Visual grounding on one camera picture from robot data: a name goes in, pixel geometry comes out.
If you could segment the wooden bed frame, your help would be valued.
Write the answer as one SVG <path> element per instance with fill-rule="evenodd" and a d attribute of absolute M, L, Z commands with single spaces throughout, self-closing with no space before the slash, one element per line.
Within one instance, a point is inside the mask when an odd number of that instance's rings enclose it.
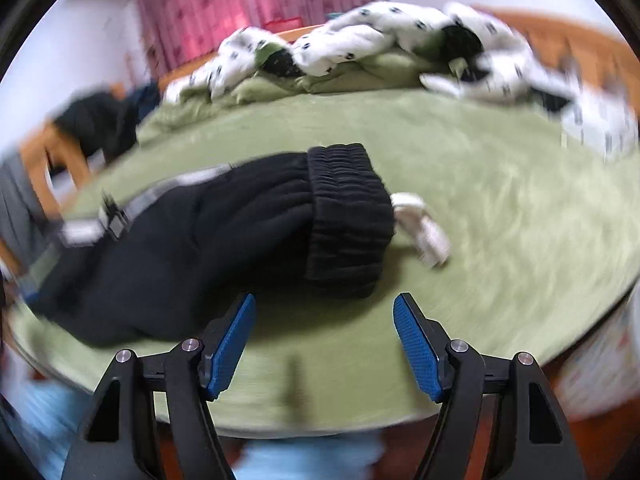
<path fill-rule="evenodd" d="M 626 92 L 629 105 L 639 107 L 639 58 L 626 41 L 590 25 L 550 14 L 480 4 L 474 9 L 498 18 L 523 34 L 544 66 L 558 67 L 574 58 L 586 84 L 602 89 L 616 84 Z M 47 218 L 58 217 L 75 200 L 74 194 L 60 200 L 54 196 L 47 181 L 50 165 L 66 168 L 76 188 L 82 188 L 93 177 L 79 143 L 52 122 L 44 122 L 29 133 L 18 144 L 17 157 Z"/>

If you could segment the green fleece bed sheet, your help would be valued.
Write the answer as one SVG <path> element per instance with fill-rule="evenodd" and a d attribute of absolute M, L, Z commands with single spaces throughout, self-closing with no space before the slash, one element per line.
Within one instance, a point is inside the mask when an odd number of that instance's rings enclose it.
<path fill-rule="evenodd" d="M 334 79 L 256 76 L 230 96 L 192 93 L 139 127 L 140 144 L 83 188 L 126 200 L 167 178 L 315 146 L 359 143 L 385 183 L 396 233 L 364 299 L 258 304 L 230 389 L 210 406 L 223 434 L 297 437 L 430 416 L 392 325 L 410 292 L 477 350 L 548 362 L 604 317 L 639 273 L 639 156 L 618 162 L 537 107 L 440 96 L 347 66 Z"/>

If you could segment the black jacket on footboard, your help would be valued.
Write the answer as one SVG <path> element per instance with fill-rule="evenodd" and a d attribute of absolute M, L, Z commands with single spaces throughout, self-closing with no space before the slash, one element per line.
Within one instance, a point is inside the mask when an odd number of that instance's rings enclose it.
<path fill-rule="evenodd" d="M 137 144 L 138 108 L 111 92 L 99 91 L 71 102 L 53 123 L 78 142 L 82 154 L 101 151 L 107 164 Z"/>

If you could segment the navy blue garment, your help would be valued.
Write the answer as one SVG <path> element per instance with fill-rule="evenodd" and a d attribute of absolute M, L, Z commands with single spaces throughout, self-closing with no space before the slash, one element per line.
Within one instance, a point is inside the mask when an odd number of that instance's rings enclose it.
<path fill-rule="evenodd" d="M 143 122 L 144 118 L 152 113 L 160 104 L 162 95 L 156 80 L 151 80 L 147 84 L 132 90 L 128 100 L 137 111 L 137 122 Z"/>

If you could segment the grey garment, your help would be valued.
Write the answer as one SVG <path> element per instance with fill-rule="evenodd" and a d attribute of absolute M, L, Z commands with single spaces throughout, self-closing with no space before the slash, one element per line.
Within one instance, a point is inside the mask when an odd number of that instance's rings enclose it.
<path fill-rule="evenodd" d="M 17 151 L 1 159 L 1 238 L 22 266 L 34 263 L 49 245 L 50 222 Z"/>

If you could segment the white floral green quilt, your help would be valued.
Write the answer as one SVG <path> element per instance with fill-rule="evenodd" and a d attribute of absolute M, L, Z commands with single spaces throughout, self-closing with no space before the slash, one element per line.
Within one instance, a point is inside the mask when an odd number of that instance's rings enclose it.
<path fill-rule="evenodd" d="M 601 87 L 582 80 L 578 59 L 565 51 L 556 68 L 544 66 L 528 38 L 491 14 L 460 2 L 442 9 L 378 1 L 286 40 L 245 27 L 189 75 L 171 81 L 171 104 L 202 92 L 211 100 L 264 74 L 307 92 L 421 86 L 428 91 L 494 104 L 535 100 L 558 118 L 567 136 L 605 157 L 639 145 L 639 117 L 623 83 Z"/>

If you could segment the dark navy pants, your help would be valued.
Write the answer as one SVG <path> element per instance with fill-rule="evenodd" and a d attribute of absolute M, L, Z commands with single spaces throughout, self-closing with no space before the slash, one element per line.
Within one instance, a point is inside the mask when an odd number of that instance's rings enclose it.
<path fill-rule="evenodd" d="M 61 222 L 25 290 L 35 315 L 90 346 L 194 335 L 244 292 L 367 297 L 397 230 L 428 266 L 450 255 L 424 200 L 387 192 L 357 143 L 179 174 L 123 203 L 121 240 L 101 207 Z"/>

